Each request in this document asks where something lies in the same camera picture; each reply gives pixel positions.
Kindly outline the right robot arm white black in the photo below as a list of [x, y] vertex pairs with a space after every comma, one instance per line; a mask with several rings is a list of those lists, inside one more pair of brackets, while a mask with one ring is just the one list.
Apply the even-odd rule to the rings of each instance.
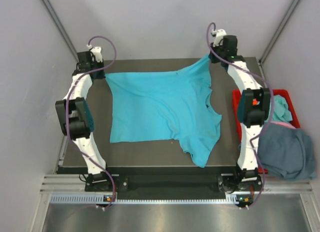
[[271, 93], [256, 79], [262, 78], [251, 73], [245, 59], [237, 55], [238, 41], [234, 35], [227, 35], [223, 29], [213, 30], [213, 42], [209, 43], [209, 58], [212, 63], [220, 63], [234, 80], [241, 94], [237, 107], [237, 119], [241, 126], [240, 155], [234, 186], [245, 190], [259, 177], [258, 145], [265, 120], [269, 117]]

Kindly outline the bright cyan t shirt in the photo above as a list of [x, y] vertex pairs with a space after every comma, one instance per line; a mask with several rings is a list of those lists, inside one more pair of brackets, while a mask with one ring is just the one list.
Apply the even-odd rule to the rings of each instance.
[[177, 71], [117, 72], [112, 93], [111, 143], [177, 140], [205, 167], [221, 136], [222, 116], [211, 106], [209, 58]]

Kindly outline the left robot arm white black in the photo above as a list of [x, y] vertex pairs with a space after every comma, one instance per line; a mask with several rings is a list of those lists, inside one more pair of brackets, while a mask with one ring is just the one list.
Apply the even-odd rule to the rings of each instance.
[[84, 176], [86, 186], [97, 184], [102, 190], [113, 186], [112, 176], [103, 172], [107, 168], [99, 153], [93, 131], [93, 116], [86, 102], [89, 89], [94, 80], [104, 79], [103, 70], [88, 74], [88, 71], [104, 67], [102, 48], [92, 47], [88, 51], [78, 52], [78, 63], [72, 73], [72, 83], [67, 95], [55, 103], [59, 124], [64, 135], [70, 135], [71, 141], [82, 153], [88, 176]]

